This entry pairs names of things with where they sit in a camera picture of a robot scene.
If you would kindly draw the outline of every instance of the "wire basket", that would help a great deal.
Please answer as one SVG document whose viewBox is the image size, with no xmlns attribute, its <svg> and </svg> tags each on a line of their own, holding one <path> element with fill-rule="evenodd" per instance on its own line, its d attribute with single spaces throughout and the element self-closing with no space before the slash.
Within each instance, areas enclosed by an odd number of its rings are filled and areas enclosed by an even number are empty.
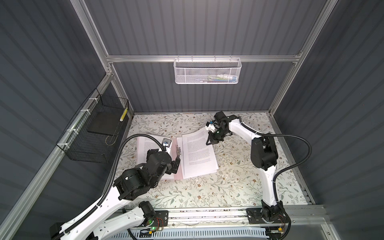
<svg viewBox="0 0 384 240">
<path fill-rule="evenodd" d="M 129 116 L 125 115 L 127 110 L 128 99 L 98 95 L 88 109 L 81 110 L 82 116 L 76 126 L 71 129 L 67 127 L 63 132 L 62 136 L 67 131 L 70 132 L 67 140 L 56 144 L 71 160 L 108 163 L 110 159 L 114 159 L 123 138 L 129 120 Z M 121 116 L 117 120 L 113 134 L 89 132 L 92 122 L 99 113 Z"/>
<path fill-rule="evenodd" d="M 175 82 L 177 84 L 236 84 L 238 83 L 241 61 L 179 61 L 175 58 Z"/>
</svg>

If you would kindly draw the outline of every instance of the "gray wall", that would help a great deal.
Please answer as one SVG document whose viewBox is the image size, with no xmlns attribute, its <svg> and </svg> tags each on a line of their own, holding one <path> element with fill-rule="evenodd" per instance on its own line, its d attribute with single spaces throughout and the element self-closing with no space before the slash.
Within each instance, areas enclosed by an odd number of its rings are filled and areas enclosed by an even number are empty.
<svg viewBox="0 0 384 240">
<path fill-rule="evenodd" d="M 0 222 L 104 75 L 69 1 L 0 1 Z M 44 207 L 33 208 L 18 236 L 44 217 L 53 222 L 53 209 L 79 213 L 97 197 L 101 180 L 92 181 L 108 175 L 106 168 L 64 159 L 38 199 Z"/>
<path fill-rule="evenodd" d="M 110 55 L 293 55 L 325 0 L 86 0 Z M 170 63 L 115 63 L 135 112 L 268 110 L 290 63 L 243 63 L 238 84 L 178 85 Z"/>
<path fill-rule="evenodd" d="M 382 239 L 384 1 L 339 0 L 279 106 L 283 133 L 308 139 L 300 170 L 342 239 Z M 296 160 L 306 152 L 289 140 Z"/>
</svg>

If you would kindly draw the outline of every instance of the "black mounting plate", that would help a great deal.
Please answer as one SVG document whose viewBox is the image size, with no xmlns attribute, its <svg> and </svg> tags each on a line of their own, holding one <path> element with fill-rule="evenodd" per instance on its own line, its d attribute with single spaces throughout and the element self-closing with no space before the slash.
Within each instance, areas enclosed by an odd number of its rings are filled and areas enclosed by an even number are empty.
<svg viewBox="0 0 384 240">
<path fill-rule="evenodd" d="M 281 223 L 279 219 L 276 219 L 273 222 L 265 222 L 262 218 L 261 211 L 262 211 L 261 207 L 252 207 L 252 208 L 246 209 L 249 224 Z M 283 217 L 282 221 L 285 223 L 288 223 L 288 218 L 286 217 L 286 215 L 282 215 L 282 217 Z"/>
<path fill-rule="evenodd" d="M 166 227 L 168 225 L 168 211 L 155 211 L 156 216 L 155 219 L 153 220 L 152 224 L 149 225 L 149 227 L 157 227 L 157 224 L 159 223 L 160 227 Z M 163 221 L 160 220 L 160 222 L 157 222 L 156 218 L 160 218 Z"/>
</svg>

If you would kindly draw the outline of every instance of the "leaf pattern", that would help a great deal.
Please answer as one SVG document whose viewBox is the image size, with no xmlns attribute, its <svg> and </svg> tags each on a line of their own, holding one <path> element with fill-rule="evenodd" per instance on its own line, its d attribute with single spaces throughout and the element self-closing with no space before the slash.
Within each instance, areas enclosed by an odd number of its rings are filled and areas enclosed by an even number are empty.
<svg viewBox="0 0 384 240">
<path fill-rule="evenodd" d="M 236 115 L 258 131 L 274 133 L 266 113 Z M 213 118 L 214 114 L 135 115 L 128 135 L 147 133 L 176 139 L 199 130 Z M 279 154 L 277 169 L 282 169 L 288 164 L 277 138 L 275 141 Z M 132 139 L 124 146 L 116 176 L 136 165 L 136 142 L 136 139 Z M 162 180 L 156 188 L 150 189 L 126 207 L 133 208 L 144 200 L 150 201 L 158 209 L 260 206 L 262 186 L 257 169 L 250 160 L 250 145 L 232 135 L 213 147 L 219 166 L 217 173 L 184 180 Z M 303 193 L 298 190 L 300 186 L 292 170 L 280 174 L 276 185 L 278 196 L 285 205 L 307 204 Z"/>
</svg>

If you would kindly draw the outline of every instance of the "open folder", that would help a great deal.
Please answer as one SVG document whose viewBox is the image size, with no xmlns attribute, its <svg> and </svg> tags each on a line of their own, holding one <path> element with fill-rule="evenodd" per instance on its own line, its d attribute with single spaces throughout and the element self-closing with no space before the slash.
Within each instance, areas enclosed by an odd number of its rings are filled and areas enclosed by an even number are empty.
<svg viewBox="0 0 384 240">
<path fill-rule="evenodd" d="M 180 166 L 177 174 L 164 174 L 162 179 L 182 180 L 217 172 L 218 165 L 212 145 L 206 145 L 208 131 L 204 128 L 190 134 L 185 134 L 177 139 L 166 136 L 154 136 L 160 143 L 164 138 L 172 140 L 171 158 L 176 159 L 177 147 L 180 148 Z M 137 164 L 145 163 L 147 151 L 158 149 L 159 146 L 147 137 L 137 139 Z"/>
</svg>

